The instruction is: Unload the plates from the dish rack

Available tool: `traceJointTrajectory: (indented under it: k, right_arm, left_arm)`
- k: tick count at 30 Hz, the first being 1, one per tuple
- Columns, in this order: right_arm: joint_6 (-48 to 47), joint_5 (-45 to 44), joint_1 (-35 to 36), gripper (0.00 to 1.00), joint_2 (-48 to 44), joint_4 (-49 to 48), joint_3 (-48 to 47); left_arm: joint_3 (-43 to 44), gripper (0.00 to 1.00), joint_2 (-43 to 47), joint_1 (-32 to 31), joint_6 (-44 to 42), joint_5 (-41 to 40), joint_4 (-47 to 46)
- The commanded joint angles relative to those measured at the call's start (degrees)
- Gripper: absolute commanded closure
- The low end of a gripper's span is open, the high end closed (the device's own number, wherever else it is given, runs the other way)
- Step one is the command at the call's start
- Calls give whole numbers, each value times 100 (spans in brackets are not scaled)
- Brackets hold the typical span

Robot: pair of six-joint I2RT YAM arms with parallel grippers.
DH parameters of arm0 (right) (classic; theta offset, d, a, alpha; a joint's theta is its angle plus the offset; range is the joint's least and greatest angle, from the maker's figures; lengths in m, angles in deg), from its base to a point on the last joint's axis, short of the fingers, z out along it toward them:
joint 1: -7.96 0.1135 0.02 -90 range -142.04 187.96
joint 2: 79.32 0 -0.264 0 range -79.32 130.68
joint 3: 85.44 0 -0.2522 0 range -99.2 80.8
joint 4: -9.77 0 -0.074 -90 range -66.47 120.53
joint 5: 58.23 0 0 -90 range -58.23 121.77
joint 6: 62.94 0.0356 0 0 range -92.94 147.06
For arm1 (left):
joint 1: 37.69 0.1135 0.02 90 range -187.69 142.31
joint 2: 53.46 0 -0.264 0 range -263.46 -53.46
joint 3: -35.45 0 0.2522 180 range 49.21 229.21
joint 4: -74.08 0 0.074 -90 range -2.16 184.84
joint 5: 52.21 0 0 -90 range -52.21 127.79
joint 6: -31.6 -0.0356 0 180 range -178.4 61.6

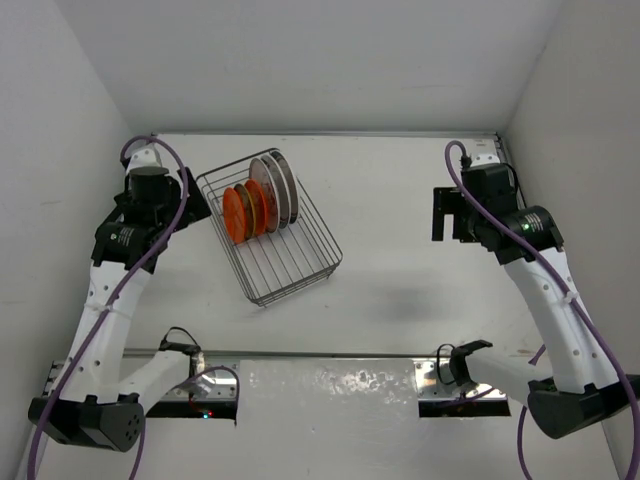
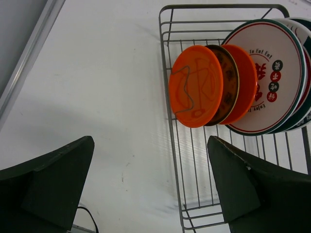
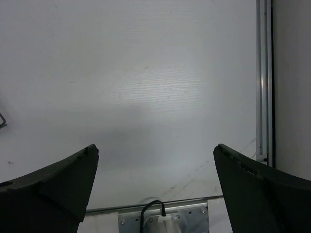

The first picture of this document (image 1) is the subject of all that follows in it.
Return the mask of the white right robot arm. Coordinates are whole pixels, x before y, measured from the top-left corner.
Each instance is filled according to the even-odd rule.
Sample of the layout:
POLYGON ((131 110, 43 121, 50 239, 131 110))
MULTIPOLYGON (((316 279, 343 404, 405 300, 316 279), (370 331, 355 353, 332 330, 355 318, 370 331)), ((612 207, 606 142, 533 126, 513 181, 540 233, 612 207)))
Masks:
POLYGON ((495 255, 532 315, 549 366, 520 365, 486 340, 453 347, 439 374, 442 386, 465 391, 486 383, 522 403, 540 430, 559 439, 617 415, 639 396, 639 377, 622 382, 593 333, 576 313, 581 300, 571 281, 563 238, 541 206, 521 208, 508 165, 464 154, 453 165, 452 187, 434 191, 432 238, 478 243, 495 255))

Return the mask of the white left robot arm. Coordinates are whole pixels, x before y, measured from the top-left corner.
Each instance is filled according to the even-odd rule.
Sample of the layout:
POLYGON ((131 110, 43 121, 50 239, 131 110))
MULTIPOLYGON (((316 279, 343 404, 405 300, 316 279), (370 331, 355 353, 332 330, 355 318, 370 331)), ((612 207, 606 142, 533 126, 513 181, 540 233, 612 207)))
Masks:
POLYGON ((164 340, 127 378, 120 367, 133 316, 174 232, 210 210, 190 171, 171 174, 147 144, 124 161, 125 187, 95 233, 89 288, 72 347, 48 394, 32 399, 28 418, 53 440, 127 452, 145 416, 196 372, 195 345, 164 340))

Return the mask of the white plate red characters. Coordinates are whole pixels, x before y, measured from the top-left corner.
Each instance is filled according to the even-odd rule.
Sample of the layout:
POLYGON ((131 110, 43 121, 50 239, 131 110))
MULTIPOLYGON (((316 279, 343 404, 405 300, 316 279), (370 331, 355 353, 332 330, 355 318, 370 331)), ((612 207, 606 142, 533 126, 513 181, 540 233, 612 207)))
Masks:
POLYGON ((280 223, 280 202, 276 190, 275 180, 269 168, 261 158, 254 158, 249 167, 250 178, 261 187, 266 205, 266 231, 273 233, 278 230, 280 223))

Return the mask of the white plate green rim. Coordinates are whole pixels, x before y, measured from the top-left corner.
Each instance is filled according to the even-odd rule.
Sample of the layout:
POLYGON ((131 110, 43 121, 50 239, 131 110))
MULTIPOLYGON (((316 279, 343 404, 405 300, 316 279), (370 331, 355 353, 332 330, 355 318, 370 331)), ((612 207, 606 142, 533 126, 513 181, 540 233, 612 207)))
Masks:
POLYGON ((299 195, 294 171, 277 149, 268 151, 262 161, 276 182, 280 203, 279 227, 284 229, 295 223, 299 214, 299 195))

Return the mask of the yellow patterned plate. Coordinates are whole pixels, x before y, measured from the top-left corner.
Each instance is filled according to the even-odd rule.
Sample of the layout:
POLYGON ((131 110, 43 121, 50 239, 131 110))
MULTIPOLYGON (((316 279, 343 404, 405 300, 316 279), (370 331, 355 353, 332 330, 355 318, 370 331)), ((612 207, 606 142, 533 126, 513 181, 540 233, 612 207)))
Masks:
POLYGON ((234 189, 241 198, 245 212, 244 239, 249 240, 255 234, 255 212, 252 198, 245 185, 238 183, 234 186, 234 189))

